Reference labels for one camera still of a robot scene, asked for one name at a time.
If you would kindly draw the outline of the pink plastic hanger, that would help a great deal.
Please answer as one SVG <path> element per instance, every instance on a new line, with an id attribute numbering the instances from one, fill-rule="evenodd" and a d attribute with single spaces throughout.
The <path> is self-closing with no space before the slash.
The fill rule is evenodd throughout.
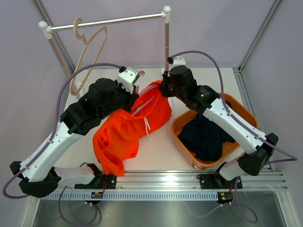
<path id="1" fill-rule="evenodd" d="M 132 116 L 136 116 L 143 109 L 149 108 L 160 96 L 160 80 L 153 81 L 143 90 L 141 90 L 138 95 L 139 99 L 135 102 L 135 106 L 131 112 Z"/>

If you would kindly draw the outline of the orange shorts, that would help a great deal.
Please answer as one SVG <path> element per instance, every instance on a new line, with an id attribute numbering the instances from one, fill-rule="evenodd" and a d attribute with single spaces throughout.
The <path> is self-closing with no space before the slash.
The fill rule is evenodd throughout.
<path id="1" fill-rule="evenodd" d="M 139 140 L 165 125 L 172 109 L 168 98 L 159 98 L 138 115 L 120 109 L 107 118 L 95 132 L 92 144 L 97 161 L 106 175 L 123 176 L 123 161 L 137 156 Z"/>

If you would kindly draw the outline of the navy blue shorts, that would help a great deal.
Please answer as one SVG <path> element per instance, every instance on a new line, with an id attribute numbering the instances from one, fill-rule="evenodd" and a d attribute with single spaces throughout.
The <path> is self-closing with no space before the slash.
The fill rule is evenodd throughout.
<path id="1" fill-rule="evenodd" d="M 183 145 L 196 158 L 203 161 L 217 161 L 223 155 L 223 144 L 234 143 L 235 139 L 213 121 L 202 114 L 190 120 L 178 136 Z"/>

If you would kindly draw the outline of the beige plastic hanger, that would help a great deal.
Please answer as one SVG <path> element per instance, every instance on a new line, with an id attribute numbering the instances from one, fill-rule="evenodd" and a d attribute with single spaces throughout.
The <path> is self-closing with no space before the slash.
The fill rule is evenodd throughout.
<path id="1" fill-rule="evenodd" d="M 84 66 L 85 63 L 94 64 L 100 58 L 100 55 L 104 49 L 104 46 L 107 42 L 108 31 L 107 27 L 103 26 L 96 30 L 91 36 L 87 37 L 84 33 L 80 32 L 80 23 L 82 19 L 79 17 L 73 22 L 73 32 L 75 37 L 82 41 L 83 49 L 77 61 L 74 72 L 78 71 L 81 67 Z M 82 96 L 83 87 L 88 80 L 91 74 L 92 68 L 88 69 L 88 71 L 84 74 L 84 76 L 80 79 L 77 79 L 75 76 L 71 80 L 70 84 L 70 94 L 80 98 Z"/>

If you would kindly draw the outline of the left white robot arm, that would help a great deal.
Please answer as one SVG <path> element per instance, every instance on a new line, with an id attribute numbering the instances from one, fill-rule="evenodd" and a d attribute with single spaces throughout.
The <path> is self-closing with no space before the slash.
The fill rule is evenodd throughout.
<path id="1" fill-rule="evenodd" d="M 107 78 L 92 83 L 86 94 L 69 105 L 55 129 L 44 143 L 25 161 L 10 164 L 12 173 L 19 174 L 19 186 L 27 196 L 45 197 L 59 186 L 95 189 L 102 185 L 103 174 L 95 164 L 75 168 L 59 168 L 54 164 L 75 142 L 111 113 L 131 110 L 139 97 L 136 79 Z"/>

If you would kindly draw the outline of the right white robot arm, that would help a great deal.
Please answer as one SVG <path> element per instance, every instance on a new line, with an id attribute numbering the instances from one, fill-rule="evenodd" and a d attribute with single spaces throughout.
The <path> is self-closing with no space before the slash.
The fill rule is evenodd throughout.
<path id="1" fill-rule="evenodd" d="M 271 157 L 278 137 L 265 134 L 230 109 L 224 93 L 210 86 L 198 85 L 191 69 L 178 65 L 164 71 L 160 85 L 164 97 L 176 97 L 190 110 L 196 111 L 217 124 L 242 147 L 243 155 L 223 163 L 212 176 L 219 188 L 224 188 L 238 176 L 257 176 Z"/>

